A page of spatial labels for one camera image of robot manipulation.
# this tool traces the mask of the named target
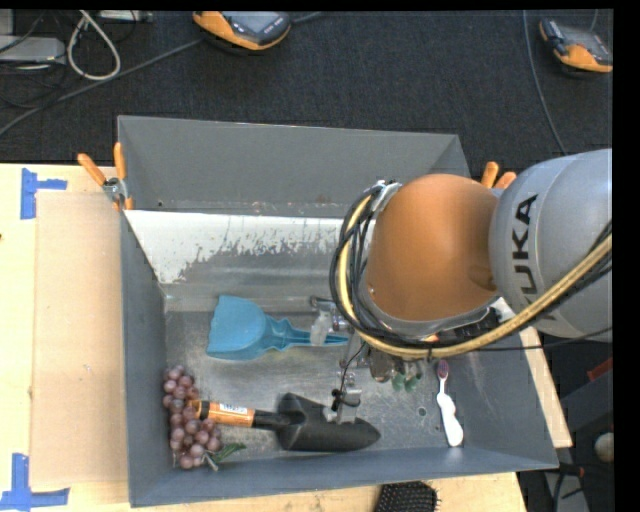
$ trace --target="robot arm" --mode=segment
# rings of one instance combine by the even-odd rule
[[[500,188],[431,174],[393,184],[384,201],[389,185],[378,183],[345,218],[336,305],[366,343],[405,360],[468,352],[530,324],[610,339],[611,159],[607,149],[549,160]],[[500,298],[513,318],[452,339]]]

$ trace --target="blue plastic scoop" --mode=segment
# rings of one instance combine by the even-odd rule
[[[294,328],[289,320],[275,320],[247,299],[221,295],[213,312],[207,354],[218,359],[248,361],[268,350],[292,346],[315,346],[307,331]],[[323,345],[343,345],[345,336],[327,334]]]

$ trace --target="wooden table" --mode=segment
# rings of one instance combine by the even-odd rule
[[[20,219],[22,169],[65,190],[38,190]],[[102,168],[107,177],[111,167]],[[11,454],[30,458],[33,492],[70,487],[53,510],[130,510],[117,213],[80,166],[0,164],[0,491]],[[522,334],[528,344],[537,333]],[[525,351],[556,448],[571,446],[544,354]],[[440,511],[526,511],[515,473],[429,481]],[[379,486],[150,507],[373,511]]]

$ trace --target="black scoop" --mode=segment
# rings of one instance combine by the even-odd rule
[[[246,409],[202,400],[194,405],[199,417],[218,423],[271,430],[284,450],[305,452],[348,452],[366,448],[378,439],[373,425],[356,418],[353,423],[327,421],[324,405],[286,393],[280,399],[278,412]]]

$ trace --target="black cable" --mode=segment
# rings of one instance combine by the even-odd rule
[[[344,369],[342,370],[342,379],[340,381],[340,389],[339,389],[340,394],[344,393],[344,381],[345,381],[345,379],[347,377],[347,370],[349,369],[349,366],[351,366],[351,363],[353,363],[355,358],[360,355],[360,353],[362,352],[362,349],[364,347],[365,347],[365,342],[360,340],[360,348],[357,350],[357,352],[355,354],[353,354],[349,358],[349,360],[347,361],[347,364],[345,364]]]
[[[291,24],[297,24],[297,23],[304,23],[306,21],[311,21],[311,20],[315,20],[316,18],[319,18],[320,16],[322,16],[323,12],[322,11],[315,11],[312,12],[311,14],[306,14],[304,16],[300,16],[298,18],[292,18],[291,19]]]
[[[479,352],[509,352],[512,350],[543,350],[543,349],[558,347],[560,345],[569,345],[569,344],[578,343],[578,342],[611,344],[610,341],[599,341],[599,340],[593,340],[590,338],[599,336],[600,334],[604,334],[605,332],[608,332],[612,329],[613,329],[613,326],[609,326],[609,327],[605,327],[604,329],[600,329],[598,331],[590,332],[588,334],[583,334],[582,336],[576,336],[575,338],[567,338],[567,339],[555,341],[552,343],[545,343],[544,345],[542,344],[531,345],[527,347],[481,347],[481,348],[477,348],[476,350]]]
[[[170,51],[168,51],[166,53],[163,53],[161,55],[158,55],[157,57],[154,57],[153,59],[150,59],[150,60],[148,60],[146,62],[143,62],[142,64],[134,66],[134,67],[132,67],[130,69],[127,69],[125,71],[122,71],[122,72],[118,73],[116,76],[113,76],[113,77],[111,77],[109,79],[102,80],[102,81],[99,81],[99,82],[94,82],[91,85],[83,87],[82,89],[78,89],[77,91],[73,91],[73,92],[70,92],[69,94],[65,94],[64,96],[56,98],[55,100],[52,100],[51,102],[49,102],[49,103],[47,103],[45,105],[33,108],[33,109],[29,110],[28,112],[25,112],[21,116],[18,116],[16,119],[14,119],[13,121],[7,123],[2,129],[0,129],[0,137],[2,137],[5,133],[7,133],[11,128],[13,128],[19,122],[24,121],[28,117],[31,117],[32,115],[37,114],[38,112],[41,112],[45,108],[48,108],[48,107],[56,105],[58,103],[62,103],[64,101],[67,101],[67,100],[70,100],[72,98],[75,98],[76,96],[84,94],[85,92],[88,92],[88,91],[92,90],[95,87],[99,87],[101,85],[109,83],[112,80],[114,80],[115,78],[122,78],[123,76],[126,76],[126,75],[129,75],[131,73],[134,73],[135,71],[139,71],[140,69],[143,69],[143,68],[145,68],[147,66],[155,64],[156,62],[158,62],[158,61],[160,61],[162,59],[165,59],[167,57],[171,57],[172,55],[175,55],[175,54],[180,53],[180,52],[182,52],[184,50],[192,48],[192,47],[196,46],[197,44],[199,44],[202,41],[203,41],[203,39],[199,38],[199,39],[196,39],[194,41],[191,41],[190,43],[186,43],[186,44],[184,44],[182,46],[178,46],[177,48],[174,48],[173,50],[170,50]]]
[[[558,135],[556,127],[553,124],[553,120],[551,119],[551,114],[549,113],[549,110],[547,108],[547,102],[544,99],[544,94],[542,94],[542,89],[540,88],[540,82],[538,81],[538,74],[536,72],[535,65],[533,64],[533,56],[531,54],[531,41],[529,40],[529,30],[527,28],[527,11],[526,10],[522,11],[522,24],[524,27],[524,38],[527,43],[527,53],[529,55],[529,66],[531,67],[531,74],[533,75],[533,80],[536,84],[536,90],[538,91],[538,98],[540,98],[540,102],[542,103],[542,108],[547,118],[547,122],[549,123],[549,127],[551,128],[551,132],[553,133],[553,136],[556,139],[558,146],[560,146],[560,151],[562,151],[563,155],[567,155],[568,154],[567,150],[564,148],[564,144],[562,143],[562,140],[560,140],[560,135]]]

